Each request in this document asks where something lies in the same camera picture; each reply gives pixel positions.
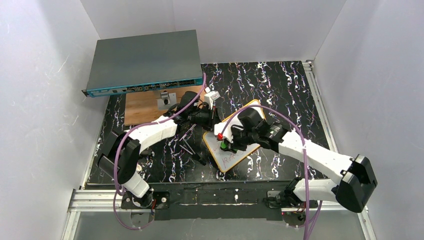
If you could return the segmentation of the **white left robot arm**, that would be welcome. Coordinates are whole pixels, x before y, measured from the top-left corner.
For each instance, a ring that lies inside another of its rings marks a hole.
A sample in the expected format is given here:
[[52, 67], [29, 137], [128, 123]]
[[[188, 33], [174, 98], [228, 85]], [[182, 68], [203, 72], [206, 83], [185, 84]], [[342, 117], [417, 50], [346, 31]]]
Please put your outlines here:
[[112, 130], [105, 139], [95, 160], [96, 165], [110, 176], [119, 188], [125, 188], [136, 198], [151, 195], [149, 184], [143, 180], [136, 168], [141, 153], [154, 144], [178, 135], [191, 125], [213, 131], [221, 120], [214, 105], [220, 94], [213, 90], [203, 99], [193, 91], [187, 91], [179, 103], [153, 122], [143, 123], [128, 131]]

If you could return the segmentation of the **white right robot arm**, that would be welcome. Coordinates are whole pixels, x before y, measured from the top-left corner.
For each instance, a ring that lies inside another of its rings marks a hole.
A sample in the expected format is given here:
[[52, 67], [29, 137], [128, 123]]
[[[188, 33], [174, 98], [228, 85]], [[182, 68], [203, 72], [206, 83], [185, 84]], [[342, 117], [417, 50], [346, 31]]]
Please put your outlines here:
[[258, 104], [245, 106], [224, 122], [214, 125], [223, 151], [236, 153], [248, 146], [260, 147], [297, 159], [324, 174], [326, 179], [295, 178], [284, 190], [264, 198], [270, 208], [298, 207], [309, 200], [337, 202], [360, 213], [378, 185], [370, 160], [326, 149], [305, 139], [296, 129], [279, 121], [268, 123]]

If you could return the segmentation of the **green bone-shaped eraser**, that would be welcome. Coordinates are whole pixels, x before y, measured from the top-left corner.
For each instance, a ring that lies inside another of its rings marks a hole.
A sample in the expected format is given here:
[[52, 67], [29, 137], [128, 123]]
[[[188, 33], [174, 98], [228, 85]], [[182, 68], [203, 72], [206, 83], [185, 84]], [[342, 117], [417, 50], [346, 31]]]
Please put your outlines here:
[[224, 152], [231, 152], [232, 151], [231, 143], [229, 141], [227, 141], [226, 139], [224, 139], [220, 143], [220, 149]]

